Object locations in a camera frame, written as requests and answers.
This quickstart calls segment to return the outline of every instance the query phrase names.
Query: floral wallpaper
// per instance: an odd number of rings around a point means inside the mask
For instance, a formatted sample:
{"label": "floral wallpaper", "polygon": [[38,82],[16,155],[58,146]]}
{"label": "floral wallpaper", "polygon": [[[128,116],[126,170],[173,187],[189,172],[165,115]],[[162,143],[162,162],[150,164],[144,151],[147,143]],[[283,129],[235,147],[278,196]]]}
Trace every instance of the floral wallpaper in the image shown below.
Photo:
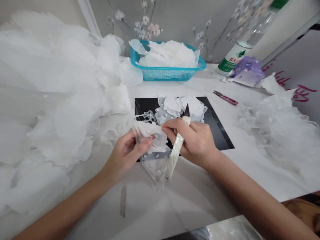
{"label": "floral wallpaper", "polygon": [[[175,40],[219,63],[273,0],[90,0],[102,36]],[[130,55],[126,44],[126,55]]]}

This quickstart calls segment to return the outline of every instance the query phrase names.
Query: forearm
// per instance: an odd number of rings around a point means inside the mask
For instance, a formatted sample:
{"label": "forearm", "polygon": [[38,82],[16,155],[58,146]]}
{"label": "forearm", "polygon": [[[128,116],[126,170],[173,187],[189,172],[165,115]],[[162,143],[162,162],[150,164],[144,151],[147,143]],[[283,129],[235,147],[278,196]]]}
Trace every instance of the forearm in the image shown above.
{"label": "forearm", "polygon": [[106,183],[98,174],[14,240],[63,239],[94,202],[111,187],[112,184]]}
{"label": "forearm", "polygon": [[243,215],[266,239],[318,239],[223,153],[206,170],[225,187]]}

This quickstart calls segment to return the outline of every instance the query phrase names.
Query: pink scissors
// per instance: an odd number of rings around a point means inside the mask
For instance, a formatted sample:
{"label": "pink scissors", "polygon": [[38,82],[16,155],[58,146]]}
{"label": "pink scissors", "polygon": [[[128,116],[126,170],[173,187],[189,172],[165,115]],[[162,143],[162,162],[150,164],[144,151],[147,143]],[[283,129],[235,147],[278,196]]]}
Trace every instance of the pink scissors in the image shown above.
{"label": "pink scissors", "polygon": [[229,98],[229,97],[223,95],[222,93],[219,93],[216,90],[214,90],[213,93],[216,94],[217,96],[221,97],[223,100],[227,101],[228,103],[231,103],[234,106],[238,105],[238,102],[236,100],[233,100],[232,98]]}

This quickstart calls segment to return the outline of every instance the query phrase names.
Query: bottle cap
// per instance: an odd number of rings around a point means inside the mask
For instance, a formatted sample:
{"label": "bottle cap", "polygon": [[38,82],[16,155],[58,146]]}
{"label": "bottle cap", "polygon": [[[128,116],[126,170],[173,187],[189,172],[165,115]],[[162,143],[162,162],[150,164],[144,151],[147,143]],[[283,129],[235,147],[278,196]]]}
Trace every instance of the bottle cap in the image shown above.
{"label": "bottle cap", "polygon": [[281,9],[284,5],[286,5],[286,3],[288,2],[289,0],[274,0],[270,7],[272,8],[277,8],[277,9]]}

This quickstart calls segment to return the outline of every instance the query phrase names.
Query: left hand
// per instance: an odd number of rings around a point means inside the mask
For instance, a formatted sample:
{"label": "left hand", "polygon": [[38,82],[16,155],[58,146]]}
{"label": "left hand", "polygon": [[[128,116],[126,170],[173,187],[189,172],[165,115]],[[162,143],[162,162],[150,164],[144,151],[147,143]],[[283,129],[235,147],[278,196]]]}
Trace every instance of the left hand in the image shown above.
{"label": "left hand", "polygon": [[136,161],[152,146],[149,139],[140,144],[135,144],[135,132],[130,130],[120,137],[99,175],[111,187],[119,183]]}

